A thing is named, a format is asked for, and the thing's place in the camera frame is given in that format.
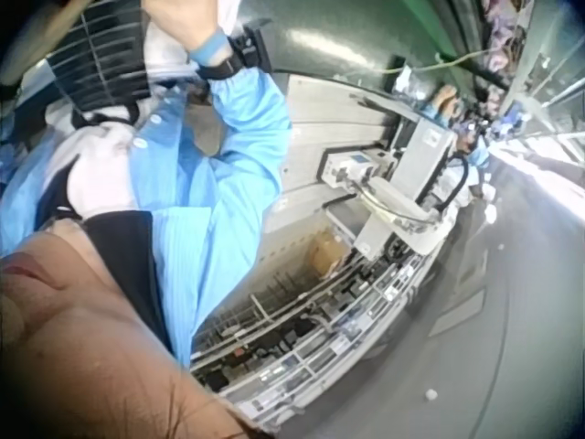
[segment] black undershirt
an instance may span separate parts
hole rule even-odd
[[[126,210],[81,221],[67,197],[67,180],[76,160],[61,169],[45,190],[38,202],[35,230],[50,220],[77,220],[138,316],[173,354],[154,263],[153,216]]]

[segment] white cloth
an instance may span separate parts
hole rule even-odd
[[[67,196],[82,218],[137,209],[128,163],[133,136],[131,126],[115,122],[76,131],[57,146],[43,190],[77,157],[69,173]]]

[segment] cardboard box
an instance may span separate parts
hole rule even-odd
[[[307,263],[320,279],[326,279],[349,254],[349,250],[339,237],[330,231],[322,231],[311,242]]]

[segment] fan grille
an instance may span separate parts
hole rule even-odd
[[[56,84],[80,112],[150,96],[140,0],[96,0],[48,56]]]

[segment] blue wristband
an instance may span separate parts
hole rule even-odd
[[[197,64],[206,66],[209,64],[213,56],[226,44],[229,44],[228,37],[223,30],[218,27],[218,30],[216,30],[215,33],[203,43],[203,46],[189,52],[189,57]]]

